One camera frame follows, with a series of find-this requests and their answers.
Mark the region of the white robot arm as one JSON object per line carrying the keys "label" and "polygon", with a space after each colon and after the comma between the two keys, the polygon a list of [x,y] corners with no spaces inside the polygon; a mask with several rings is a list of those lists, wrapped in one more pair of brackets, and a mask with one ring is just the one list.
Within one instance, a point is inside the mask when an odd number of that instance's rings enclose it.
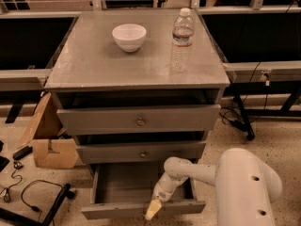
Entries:
{"label": "white robot arm", "polygon": [[276,226],[271,203],[280,197],[282,181],[255,154],[240,148],[224,151],[214,165],[169,157],[154,187],[145,219],[151,220],[188,179],[215,187],[218,226]]}

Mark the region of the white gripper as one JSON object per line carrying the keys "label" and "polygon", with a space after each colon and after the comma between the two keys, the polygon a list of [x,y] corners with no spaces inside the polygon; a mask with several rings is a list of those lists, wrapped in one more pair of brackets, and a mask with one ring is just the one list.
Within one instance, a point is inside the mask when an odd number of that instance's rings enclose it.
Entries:
{"label": "white gripper", "polygon": [[175,190],[187,179],[214,185],[215,165],[194,164],[188,159],[169,157],[164,163],[164,173],[156,183],[145,220],[152,220],[160,211],[162,202],[170,200]]}

